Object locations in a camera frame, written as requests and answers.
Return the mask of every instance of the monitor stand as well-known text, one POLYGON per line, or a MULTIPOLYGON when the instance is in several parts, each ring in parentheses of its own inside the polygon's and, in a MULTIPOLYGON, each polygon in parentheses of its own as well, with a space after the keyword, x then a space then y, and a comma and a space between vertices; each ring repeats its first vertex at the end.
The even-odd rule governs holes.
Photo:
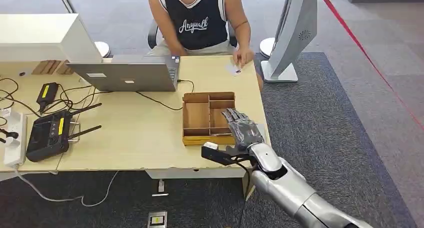
POLYGON ((274 72, 274 68, 271 67, 269 61, 262 61, 260 67, 262 68, 264 81, 267 83, 295 83, 299 80, 293 64, 289 64, 277 77, 271 76, 274 72))

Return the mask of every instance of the wooden desk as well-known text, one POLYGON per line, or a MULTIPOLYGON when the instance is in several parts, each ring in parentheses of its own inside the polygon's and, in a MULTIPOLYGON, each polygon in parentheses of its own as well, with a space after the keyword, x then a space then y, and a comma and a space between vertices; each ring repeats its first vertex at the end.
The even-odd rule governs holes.
MULTIPOLYGON (((235 92, 235 106, 252 120, 264 124, 264 108, 253 62, 236 77, 226 65, 231 56, 182 57, 179 79, 191 80, 195 92, 235 92)), ((190 83, 179 83, 175 93, 144 93, 171 107, 182 106, 190 83)), ((137 93, 110 93, 96 96, 103 105, 80 116, 82 129, 102 125, 81 136, 57 167, 58 170, 146 170, 152 178, 243 177, 236 167, 201 157, 200 146, 182 142, 182 111, 173 111, 137 93)))
MULTIPOLYGON (((13 94, 13 97, 16 100, 19 100, 32 109, 37 111, 39 109, 39 105, 36 103, 38 94, 40 92, 41 87, 44 83, 57 82, 62 84, 65 89, 76 88, 86 86, 86 84, 82 84, 79 82, 80 77, 78 75, 31 75, 31 71, 35 68, 38 62, 25 62, 25 63, 0 63, 0 79, 2 78, 11 78, 14 79, 19 84, 19 90, 13 94), (27 72, 28 74, 20 77, 20 72, 27 72)), ((15 89, 15 84, 12 81, 4 80, 0 81, 0 87, 3 90, 8 92, 12 92, 15 89)), ((59 88, 57 98, 62 90, 59 88)), ((67 92, 70 99, 74 101, 79 101, 83 97, 85 97, 89 92, 89 88, 82 90, 74 90, 67 92)), ((4 97, 6 94, 4 92, 0 92, 0 97, 4 97)), ((0 101, 0 108, 6 107, 10 104, 10 101, 0 101)), ((57 110, 64 107, 64 104, 59 104, 51 111, 57 110)), ((36 116, 31 113, 30 110, 25 108, 19 103, 15 103, 12 107, 14 110, 18 112, 23 112, 27 115, 27 140, 30 138, 31 129, 33 126, 33 122, 36 120, 36 116)), ((0 143, 0 172, 4 171, 12 171, 11 168, 3 165, 3 156, 4 149, 3 143, 0 143)), ((20 171, 55 171, 59 161, 61 159, 61 155, 34 163, 30 160, 25 160, 25 163, 19 168, 20 171)))

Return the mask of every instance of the power strip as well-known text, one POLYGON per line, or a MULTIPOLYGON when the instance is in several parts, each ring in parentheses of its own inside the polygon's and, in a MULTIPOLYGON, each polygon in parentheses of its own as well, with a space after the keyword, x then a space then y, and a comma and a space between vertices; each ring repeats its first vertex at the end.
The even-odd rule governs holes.
POLYGON ((12 108, 2 110, 0 114, 7 120, 7 131, 19 134, 17 139, 5 139, 3 163, 8 167, 22 165, 27 151, 27 116, 13 111, 12 108))

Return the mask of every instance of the black office chair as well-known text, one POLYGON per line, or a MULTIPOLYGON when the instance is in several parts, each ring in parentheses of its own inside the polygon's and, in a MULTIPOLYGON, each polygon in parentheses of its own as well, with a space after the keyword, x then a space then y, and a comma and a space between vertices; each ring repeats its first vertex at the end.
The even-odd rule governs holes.
MULTIPOLYGON (((153 20, 151 23, 150 29, 148 31, 147 36, 147 42, 151 49, 156 47, 158 43, 156 42, 156 35, 158 33, 158 25, 156 24, 156 21, 153 20)), ((237 39, 236 39, 236 33, 234 32, 233 27, 231 24, 228 23, 228 34, 229 34, 229 44, 233 47, 237 47, 237 39)))

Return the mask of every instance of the red line on floor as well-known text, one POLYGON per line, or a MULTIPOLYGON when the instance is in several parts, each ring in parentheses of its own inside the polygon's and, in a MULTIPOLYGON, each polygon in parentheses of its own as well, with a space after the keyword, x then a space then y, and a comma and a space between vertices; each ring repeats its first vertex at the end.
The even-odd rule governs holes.
POLYGON ((407 106, 407 104, 402 100, 402 98, 399 96, 399 94, 394 90, 394 88, 390 85, 390 83, 387 81, 387 79, 384 77, 384 75, 380 72, 380 70, 377 68, 377 66, 374 64, 374 62, 371 60, 371 58, 368 56, 367 52, 365 51, 362 44, 359 42, 359 40, 356 38, 356 36, 353 34, 347 23, 344 21, 344 19, 340 16, 334 5, 331 3, 330 0, 324 0, 324 2, 327 4, 328 8, 332 11, 334 16, 337 18, 337 20, 340 22, 340 24, 343 26, 343 28, 346 30, 346 32, 349 34, 349 36, 353 39, 353 41, 356 43, 356 45, 359 47, 359 49, 363 52, 363 54, 366 56, 366 58, 369 60, 371 65, 374 67, 374 69, 377 71, 377 73, 381 76, 381 78, 384 80, 384 82, 389 86, 391 91, 394 93, 394 95, 399 99, 399 101, 402 103, 402 105, 405 107, 405 109, 408 111, 412 119, 415 121, 415 123, 424 130, 424 125, 421 124, 421 122, 418 120, 418 118, 414 115, 412 110, 407 106))

